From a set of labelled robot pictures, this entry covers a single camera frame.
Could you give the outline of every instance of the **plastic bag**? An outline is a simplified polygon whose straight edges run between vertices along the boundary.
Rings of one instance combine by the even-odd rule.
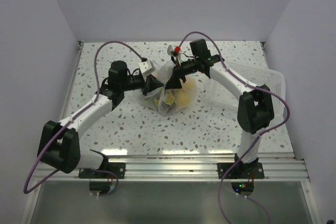
[[[171,61],[160,67],[153,62],[157,80],[166,84],[172,75],[175,64]],[[149,108],[157,110],[162,115],[175,113],[189,106],[197,95],[197,84],[193,77],[186,76],[186,82],[181,81],[181,89],[165,90],[165,86],[155,89],[146,96],[140,95],[141,103]]]

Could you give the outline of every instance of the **yellow fruit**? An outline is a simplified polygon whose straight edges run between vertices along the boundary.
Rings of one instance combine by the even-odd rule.
[[[175,95],[175,103],[181,107],[187,107],[191,102],[191,96],[187,91],[180,90]]]
[[[158,99],[154,98],[154,103],[155,103],[156,106],[159,106],[160,101]]]
[[[196,81],[193,78],[186,78],[185,83],[181,81],[183,89],[194,90],[196,89]]]
[[[174,97],[173,97],[173,95],[170,94],[170,93],[167,93],[166,96],[165,96],[165,101],[164,101],[164,103],[165,103],[165,104],[168,104],[168,105],[172,105],[173,102],[174,102]]]

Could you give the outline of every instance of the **speckled floor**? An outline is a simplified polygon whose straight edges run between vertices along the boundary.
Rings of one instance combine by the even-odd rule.
[[[102,43],[85,43],[74,81],[67,115],[77,111],[96,91],[93,58]],[[176,42],[129,42],[142,56],[165,63],[168,45]],[[258,41],[217,41],[223,57],[230,61],[267,68]],[[216,51],[208,44],[212,54]],[[182,50],[190,54],[186,42]],[[130,70],[138,67],[139,59],[122,45],[110,44],[98,57],[100,81],[108,74],[110,63],[124,60]],[[207,154],[235,153],[242,133],[236,113],[212,102],[209,95],[211,80],[203,74],[194,74],[198,94],[190,107],[169,116],[145,108],[139,103],[139,91],[125,93],[125,99],[111,113],[102,117],[82,137],[84,148],[107,155],[146,154]],[[277,124],[280,119],[272,121]],[[263,136],[260,152],[292,152],[285,126]]]

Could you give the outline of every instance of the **purple cable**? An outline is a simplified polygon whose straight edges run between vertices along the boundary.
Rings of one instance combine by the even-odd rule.
[[[108,44],[111,44],[111,43],[117,43],[117,44],[121,44],[121,45],[123,45],[123,46],[125,46],[125,47],[127,47],[127,48],[129,48],[133,53],[135,53],[136,54],[136,56],[138,56],[141,60],[143,60],[144,58],[137,52],[137,51],[135,51],[132,47],[130,47],[129,45],[127,45],[126,43],[124,43],[124,42],[122,42],[122,41],[118,41],[118,40],[110,40],[110,41],[107,41],[107,42],[105,42],[104,44],[102,44],[99,48],[98,48],[98,50],[97,50],[97,52],[96,52],[96,54],[95,54],[95,59],[94,59],[94,65],[93,65],[93,68],[94,68],[94,75],[96,76],[96,83],[97,83],[97,95],[96,95],[96,98],[94,99],[94,102],[97,102],[97,100],[98,100],[98,98],[99,98],[99,78],[98,78],[98,72],[97,72],[97,57],[98,57],[98,54],[99,54],[99,52],[100,52],[100,50],[104,47],[104,46],[106,46],[106,45],[108,45]]]
[[[90,103],[89,105],[87,105],[86,107],[84,107],[83,109],[81,109],[76,115],[74,115],[72,118],[76,119],[77,117],[79,117],[80,114],[82,114],[85,110],[87,110],[88,108],[90,108],[93,105],[93,103]],[[48,148],[50,147],[50,145],[57,139],[57,137],[71,124],[71,121],[67,122],[50,140],[49,142],[46,144],[46,146],[44,146],[44,148],[42,149],[42,151],[40,152],[40,154],[37,156],[32,168],[30,169],[27,179],[25,181],[25,185],[23,188],[23,193],[25,194],[29,194],[31,193],[33,190],[35,190],[39,185],[41,185],[44,181],[46,181],[48,178],[50,178],[53,174],[57,173],[59,170],[55,170],[52,173],[50,173],[49,175],[47,175],[46,177],[44,177],[42,180],[40,180],[38,183],[36,183],[32,188],[28,189],[28,185],[29,182],[31,180],[31,177],[33,176],[33,173],[38,165],[38,162],[40,162],[41,158],[43,157],[43,155],[45,154],[45,152],[48,150]]]
[[[231,170],[233,168],[236,167],[236,165],[238,165],[238,163],[246,156],[246,154],[256,145],[256,143],[258,142],[258,140],[261,138],[262,135],[264,135],[265,133],[267,132],[270,132],[271,130],[274,130],[282,125],[284,125],[288,119],[289,119],[289,116],[290,116],[290,110],[289,110],[289,106],[288,104],[285,102],[284,99],[282,99],[280,96],[278,96],[277,94],[271,92],[271,91],[268,91],[268,90],[265,90],[265,89],[262,89],[262,88],[259,88],[259,87],[254,87],[248,83],[245,83],[241,78],[239,78],[238,76],[236,76],[230,69],[227,68],[227,66],[225,65],[224,63],[224,59],[222,57],[222,54],[220,52],[220,49],[219,47],[216,45],[216,43],[206,34],[200,32],[200,31],[192,31],[190,33],[188,33],[186,36],[184,36],[184,38],[182,39],[181,43],[179,44],[179,47],[182,46],[183,42],[187,39],[187,37],[191,34],[200,34],[204,37],[206,37],[213,45],[214,47],[216,48],[216,50],[218,51],[218,55],[219,55],[219,58],[221,60],[221,63],[223,65],[223,67],[234,77],[236,78],[240,83],[242,83],[243,85],[246,85],[248,86],[249,88],[252,88],[252,89],[256,89],[258,91],[262,91],[264,93],[267,93],[267,94],[270,94],[270,95],[273,95],[274,97],[276,97],[277,99],[279,99],[285,106],[286,108],[286,111],[287,111],[287,115],[286,115],[286,118],[279,124],[267,129],[267,130],[264,130],[263,132],[261,132],[257,138],[252,142],[251,146],[247,149],[247,151],[225,172],[225,174],[223,175],[220,183],[219,183],[219,188],[218,188],[218,194],[217,194],[217,199],[218,199],[218,205],[219,205],[219,209],[221,210],[221,213],[223,215],[223,217],[226,219],[226,221],[229,223],[229,224],[232,224],[232,222],[229,220],[228,216],[226,215],[225,211],[223,210],[223,206],[222,206],[222,202],[221,202],[221,189],[222,189],[222,186],[223,186],[223,181],[224,179],[226,178],[226,176],[231,172]],[[271,223],[271,217],[269,215],[269,212],[267,211],[267,209],[261,204],[259,203],[257,200],[255,199],[252,199],[250,197],[247,197],[249,200],[253,201],[254,203],[258,204],[266,213],[267,215],[267,222],[268,224]]]
[[[95,57],[94,57],[94,60],[93,60],[93,68],[94,68],[94,75],[96,76],[96,82],[97,82],[97,95],[96,95],[96,98],[94,99],[94,102],[97,102],[98,101],[98,98],[99,98],[99,90],[100,90],[100,87],[99,87],[99,79],[98,79],[98,73],[97,73],[97,57],[98,57],[98,53],[99,51],[104,47],[106,46],[107,44],[110,44],[110,43],[118,43],[118,44],[122,44],[124,46],[126,46],[127,48],[129,48],[131,51],[133,51],[141,60],[143,60],[144,58],[141,57],[141,55],[136,52],[132,47],[130,47],[129,45],[127,45],[126,43],[122,42],[122,41],[117,41],[117,40],[111,40],[111,41],[108,41],[108,42],[105,42],[104,44],[102,44],[96,54],[95,54]],[[84,111],[88,110],[91,106],[93,105],[93,103],[90,103],[88,104],[86,107],[82,108],[76,115],[72,116],[72,120],[75,120],[77,117],[79,117],[81,114],[84,113]],[[59,170],[55,170],[53,171],[52,173],[50,173],[49,175],[47,175],[46,177],[44,177],[41,181],[39,181],[38,183],[36,183],[32,188],[28,189],[28,185],[29,185],[29,182],[31,180],[31,177],[33,176],[33,173],[34,171],[36,170],[36,167],[38,165],[38,163],[41,161],[41,158],[43,157],[43,155],[45,154],[45,152],[48,150],[48,148],[50,147],[50,145],[57,139],[57,137],[71,124],[72,122],[69,121],[67,122],[50,140],[49,142],[46,144],[46,146],[42,149],[42,151],[40,152],[40,154],[37,156],[32,168],[30,169],[29,173],[28,173],[28,176],[27,176],[27,179],[25,181],[25,185],[24,185],[24,188],[23,188],[23,192],[25,194],[29,194],[31,193],[33,190],[35,190],[38,186],[40,186],[43,182],[45,182],[48,178],[50,178],[52,175],[54,175],[55,173],[57,173]],[[92,170],[92,171],[95,171],[95,172],[103,172],[101,170]],[[112,172],[106,172],[106,173],[110,173],[111,175],[113,175],[116,179],[117,179],[117,185],[118,185],[118,177],[113,174]]]

